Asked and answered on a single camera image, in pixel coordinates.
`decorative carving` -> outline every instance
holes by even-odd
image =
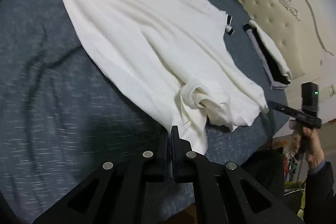
[[[291,6],[292,0],[279,0],[279,2],[292,14],[298,21],[301,21],[299,18],[299,12],[296,8]]]
[[[323,49],[325,52],[329,53],[330,55],[334,56],[333,53],[329,52],[329,51],[325,48],[325,46],[324,46],[324,44],[323,44],[323,41],[322,41],[322,39],[321,39],[321,37],[320,37],[319,30],[317,29],[316,18],[315,18],[313,9],[311,8],[311,5],[310,5],[310,3],[309,3],[308,0],[305,0],[305,2],[307,3],[307,5],[308,5],[308,7],[309,7],[311,16],[313,17],[315,33],[316,33],[317,39],[318,39],[319,42],[320,42],[320,45],[321,45],[322,49]]]

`black sleeve cuff trim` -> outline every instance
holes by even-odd
[[[245,25],[243,25],[243,29],[244,29],[244,31],[247,31],[247,30],[250,30],[250,29],[253,29],[253,28],[250,26],[250,24],[245,24]]]
[[[227,15],[226,24],[227,24],[227,25],[231,25],[231,21],[232,21],[232,16]]]

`wrinkled fabric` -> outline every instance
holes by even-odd
[[[88,55],[134,104],[205,154],[204,128],[251,126],[268,107],[234,64],[228,14],[208,0],[63,0]]]

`bed headboard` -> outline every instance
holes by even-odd
[[[285,58],[293,79],[305,74],[296,36],[304,30],[299,12],[287,4],[290,0],[239,0],[263,30],[274,40]]]
[[[249,16],[274,40],[289,69],[288,104],[300,107],[300,85],[322,75],[323,42],[308,0],[239,0]]]

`person's arm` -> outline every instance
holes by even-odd
[[[317,131],[303,127],[302,134],[310,140],[306,161],[309,172],[306,179],[306,201],[303,220],[306,224],[334,223],[336,220],[336,197],[334,197],[334,177],[331,164],[324,159]],[[293,138],[294,150],[300,147],[301,137]]]

